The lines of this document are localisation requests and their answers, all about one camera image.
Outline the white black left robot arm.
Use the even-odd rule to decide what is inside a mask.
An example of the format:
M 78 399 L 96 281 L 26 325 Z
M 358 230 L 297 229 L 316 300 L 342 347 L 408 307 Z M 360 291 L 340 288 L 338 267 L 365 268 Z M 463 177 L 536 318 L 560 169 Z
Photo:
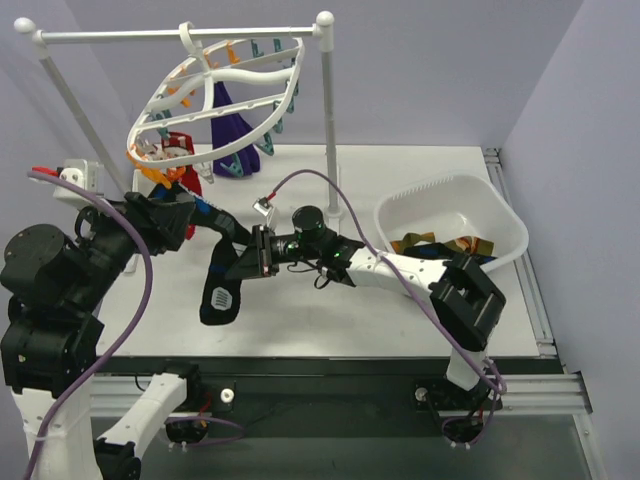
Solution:
M 89 202 L 77 220 L 91 225 L 90 238 L 38 224 L 4 252 L 1 283 L 11 298 L 1 356 L 23 421 L 30 479 L 136 479 L 168 417 L 203 398 L 196 366 L 166 366 L 114 427 L 93 435 L 90 384 L 106 360 L 96 351 L 103 326 L 95 308 L 133 255 L 150 260 L 182 245 L 195 204 L 138 193 L 119 205 Z

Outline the olive striped sock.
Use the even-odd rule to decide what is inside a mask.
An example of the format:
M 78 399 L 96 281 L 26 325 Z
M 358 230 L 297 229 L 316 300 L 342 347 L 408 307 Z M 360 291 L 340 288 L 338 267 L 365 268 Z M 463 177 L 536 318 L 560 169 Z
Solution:
M 406 233 L 400 240 L 393 240 L 390 242 L 393 251 L 397 254 L 403 254 L 406 249 L 435 242 L 435 235 L 433 232 L 427 232 L 418 234 L 414 232 Z
M 492 256 L 494 252 L 494 243 L 492 241 L 475 236 L 458 237 L 447 241 L 445 245 L 457 252 L 466 252 L 481 256 Z

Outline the black blue patterned sock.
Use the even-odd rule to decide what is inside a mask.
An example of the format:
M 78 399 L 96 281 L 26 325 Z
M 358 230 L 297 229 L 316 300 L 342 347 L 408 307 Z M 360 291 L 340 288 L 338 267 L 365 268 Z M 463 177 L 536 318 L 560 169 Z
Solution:
M 484 265 L 495 260 L 495 257 L 491 255 L 470 253 L 468 251 L 458 251 L 446 246 L 443 243 L 427 243 L 423 245 L 415 245 L 408 247 L 403 251 L 404 256 L 425 260 L 449 260 L 458 254 L 470 256 L 480 265 Z

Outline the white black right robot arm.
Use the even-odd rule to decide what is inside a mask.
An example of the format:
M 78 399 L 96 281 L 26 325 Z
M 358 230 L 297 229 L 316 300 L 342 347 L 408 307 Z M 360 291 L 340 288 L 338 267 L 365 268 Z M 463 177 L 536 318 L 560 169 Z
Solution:
M 306 263 L 336 284 L 406 294 L 451 345 L 443 384 L 446 401 L 457 408 L 468 406 L 477 399 L 480 382 L 505 393 L 487 348 L 506 298 L 473 257 L 456 253 L 423 259 L 384 252 L 330 229 L 321 210 L 311 205 L 293 213 L 292 225 L 288 235 L 254 226 L 227 279 L 267 278 L 283 264 Z

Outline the orange clothespin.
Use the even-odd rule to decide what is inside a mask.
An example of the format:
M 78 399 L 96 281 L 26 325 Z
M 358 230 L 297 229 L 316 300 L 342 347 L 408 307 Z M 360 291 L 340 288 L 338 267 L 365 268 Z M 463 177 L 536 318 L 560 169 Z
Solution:
M 161 160 L 164 158 L 164 151 L 159 150 L 155 145 L 149 144 L 146 146 L 135 146 L 136 152 L 140 157 L 144 157 L 148 160 Z M 151 180 L 155 184 L 161 184 L 165 188 L 170 189 L 172 184 L 178 181 L 185 173 L 186 167 L 168 168 L 165 171 L 162 169 L 149 168 L 142 165 L 137 161 L 128 151 L 126 153 L 129 161 L 138 169 L 144 177 Z

